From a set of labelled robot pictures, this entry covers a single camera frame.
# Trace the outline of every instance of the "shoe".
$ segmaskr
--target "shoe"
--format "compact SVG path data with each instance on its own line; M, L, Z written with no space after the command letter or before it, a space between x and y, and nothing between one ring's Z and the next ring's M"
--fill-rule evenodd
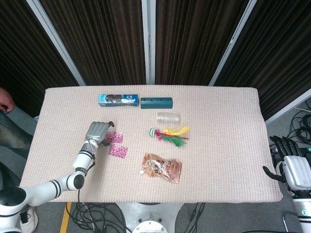
M35 207L30 207L24 213L19 214L20 229L23 233L32 233L38 226L38 215Z

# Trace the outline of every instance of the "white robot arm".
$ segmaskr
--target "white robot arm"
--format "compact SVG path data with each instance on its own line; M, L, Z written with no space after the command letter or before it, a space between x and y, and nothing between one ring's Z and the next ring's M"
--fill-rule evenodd
M95 165L98 145L108 146L104 138L113 122L92 122L86 140L73 162L75 173L58 177L33 187L12 187L0 190L0 233L21 233L16 228L20 211L25 205L39 206L58 198L64 191L76 191L83 187L90 166Z
M291 139L270 137L282 159L276 165L276 175L263 167L272 179L285 184L291 194L303 233L311 232L311 169L302 157L298 145Z

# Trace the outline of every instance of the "transparent container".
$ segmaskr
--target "transparent container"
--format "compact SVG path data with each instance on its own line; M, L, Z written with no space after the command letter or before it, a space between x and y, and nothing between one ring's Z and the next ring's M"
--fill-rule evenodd
M157 113L159 123L180 123L180 114L178 113Z

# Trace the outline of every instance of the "beige tablecloth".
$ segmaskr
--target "beige tablecloth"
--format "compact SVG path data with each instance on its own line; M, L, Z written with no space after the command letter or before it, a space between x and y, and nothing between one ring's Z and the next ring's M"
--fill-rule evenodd
M98 94L139 94L172 97L167 110L140 107L100 107ZM165 125L157 112L180 113L191 128L189 141L178 148L148 135ZM253 88L207 86L86 86L46 91L21 186L35 185L71 174L93 121L113 121L110 131L123 132L128 147L124 159L100 146L96 166L88 173L81 201L92 202L273 202L282 194L277 182L262 170L273 170L267 131ZM146 152L183 161L179 184L140 175ZM77 201L64 192L55 201Z

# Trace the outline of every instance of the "curtain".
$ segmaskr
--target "curtain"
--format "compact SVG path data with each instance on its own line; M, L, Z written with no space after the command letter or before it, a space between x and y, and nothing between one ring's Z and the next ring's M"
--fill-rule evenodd
M86 84L146 84L141 0L40 2Z
M257 88L265 119L309 90L311 1L258 1L215 85Z
M155 83L208 85L248 0L157 0Z
M0 1L0 87L32 117L45 89L78 85L24 0Z

